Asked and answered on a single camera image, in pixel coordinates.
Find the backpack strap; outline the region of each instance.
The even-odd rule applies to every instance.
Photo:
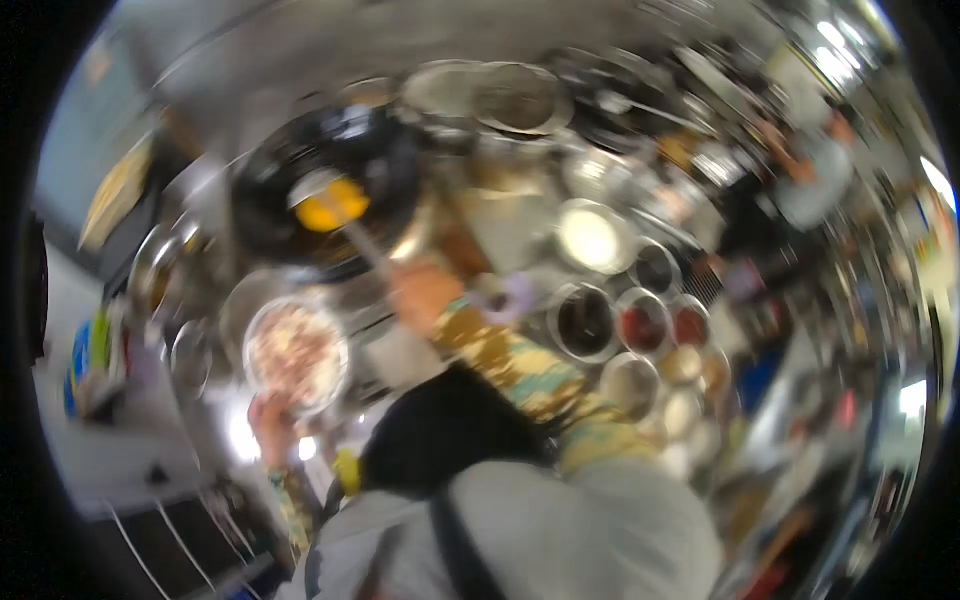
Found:
[[[480,558],[447,485],[430,500],[430,520],[447,576],[460,600],[506,600]]]

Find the yellow strap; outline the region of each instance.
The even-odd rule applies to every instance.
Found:
[[[337,452],[337,460],[333,461],[333,472],[340,479],[347,497],[360,493],[360,461],[353,450],[343,449]]]

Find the black frying pan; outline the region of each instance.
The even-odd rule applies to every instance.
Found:
[[[253,152],[234,184],[237,236],[261,257],[314,265],[324,280],[344,280],[370,265],[341,231],[304,228],[288,209],[300,178],[335,169],[371,199],[360,223],[380,248],[391,248],[410,223],[419,194],[415,133],[389,107],[327,108],[304,114]]]

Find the yellow egg yolk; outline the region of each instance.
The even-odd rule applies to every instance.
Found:
[[[297,219],[311,231],[328,232],[343,226],[338,215],[328,207],[330,199],[340,206],[341,212],[351,221],[363,216],[370,206],[370,199],[364,194],[363,188],[351,180],[338,179],[332,182],[324,194],[326,198],[311,196],[294,208]]]

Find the patterned sleeve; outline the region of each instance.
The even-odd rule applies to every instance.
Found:
[[[280,512],[290,529],[290,543],[297,549],[299,558],[310,548],[315,533],[314,512],[303,478],[291,468],[268,468],[267,478],[276,493]]]
[[[652,457],[653,444],[619,409],[587,394],[587,381],[549,350],[503,326],[487,324],[463,299],[452,302],[437,321],[434,340],[457,352],[507,399],[537,422],[559,414],[560,467],[570,474],[614,456]]]

